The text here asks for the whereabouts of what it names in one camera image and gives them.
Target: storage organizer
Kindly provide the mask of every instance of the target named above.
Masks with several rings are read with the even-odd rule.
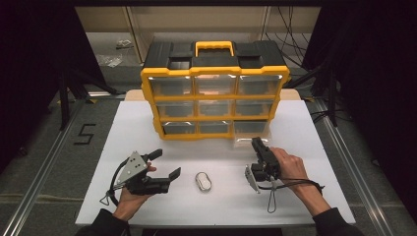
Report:
[[[288,76],[273,41],[153,42],[141,72],[164,140],[268,135]]]

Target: floor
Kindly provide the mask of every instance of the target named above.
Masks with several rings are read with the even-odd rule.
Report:
[[[138,89],[140,87],[140,63],[132,48],[114,50],[114,44],[121,39],[129,38],[128,34],[90,35],[91,46],[97,59],[103,56],[117,58],[122,55],[122,62],[116,67],[101,64],[101,71],[109,86],[118,90]],[[302,75],[305,72],[288,61],[291,73]],[[311,97],[310,87],[313,80],[301,85],[297,90],[305,99],[310,112],[320,112],[322,105],[326,105],[325,98]],[[89,91],[98,88],[87,86]],[[33,189],[33,180],[40,180],[38,192],[32,197],[34,202],[21,217],[21,224],[17,226],[15,235],[74,235],[79,226],[75,225],[89,181],[94,173],[96,164],[111,128],[113,117],[123,96],[95,97],[91,100],[70,99],[71,110],[74,112],[71,128],[66,131],[62,143],[57,144],[57,137],[61,125],[58,95],[49,105],[49,113],[45,114],[36,132],[26,144],[27,155],[17,155],[5,171],[0,175],[0,231],[4,232],[16,216],[18,206],[25,200],[24,196]],[[360,132],[351,120],[348,111],[343,106],[341,97],[337,100],[336,112],[337,128],[330,128],[328,118],[317,118],[317,132],[323,142],[328,158],[340,183],[341,189],[348,201],[355,217],[356,226],[365,235],[417,235],[416,223],[411,219],[395,191],[390,186],[386,176],[375,162]],[[377,207],[384,213],[387,221],[387,231],[381,232],[381,227],[375,224],[375,218],[370,216],[369,206],[358,191],[358,184],[352,178],[351,171],[346,165],[343,150],[334,141],[332,132],[337,131],[344,140],[349,156],[356,164],[361,179],[366,184],[367,191],[375,199]],[[39,170],[44,170],[43,178],[39,177]],[[133,229],[133,235],[140,235],[140,229]],[[314,227],[282,228],[282,234],[315,235]]]

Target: table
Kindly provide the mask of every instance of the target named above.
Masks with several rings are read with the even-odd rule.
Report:
[[[328,162],[328,157],[302,100],[281,100],[271,121],[272,145],[304,157],[309,177],[325,185],[324,196],[338,207],[348,223],[355,219]],[[167,177],[181,167],[181,176],[171,183],[168,194],[150,198],[130,220],[138,227],[283,227],[313,225],[311,215],[289,190],[277,190],[274,213],[268,213],[269,191],[259,195],[244,176],[246,164],[257,161],[251,147],[234,148],[232,140],[163,141],[152,125],[145,101],[122,101],[114,118],[101,158],[92,177],[76,224],[91,224],[102,205],[117,166],[137,150],[140,154],[163,149],[152,164],[152,177]],[[195,176],[204,171],[212,182],[208,193],[199,191]]]

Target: yellow handle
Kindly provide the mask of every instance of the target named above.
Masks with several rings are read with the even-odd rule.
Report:
[[[196,42],[196,57],[199,56],[199,49],[223,49],[230,50],[230,55],[234,56],[231,41],[198,41]]]

